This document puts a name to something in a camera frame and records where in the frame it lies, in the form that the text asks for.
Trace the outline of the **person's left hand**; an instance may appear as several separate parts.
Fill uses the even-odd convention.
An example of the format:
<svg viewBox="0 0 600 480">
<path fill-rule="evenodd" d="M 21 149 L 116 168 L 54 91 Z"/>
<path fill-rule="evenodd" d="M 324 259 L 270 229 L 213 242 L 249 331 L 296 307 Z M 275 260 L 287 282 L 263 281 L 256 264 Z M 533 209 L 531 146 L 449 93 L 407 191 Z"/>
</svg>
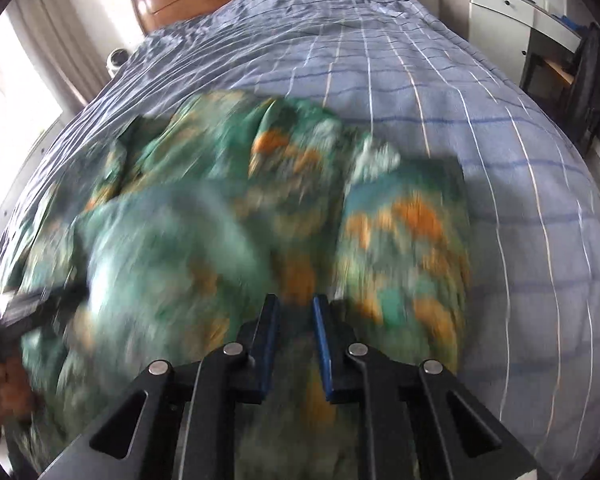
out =
<svg viewBox="0 0 600 480">
<path fill-rule="evenodd" d="M 34 410 L 34 393 L 20 356 L 0 362 L 0 431 L 9 418 L 25 418 Z"/>
</svg>

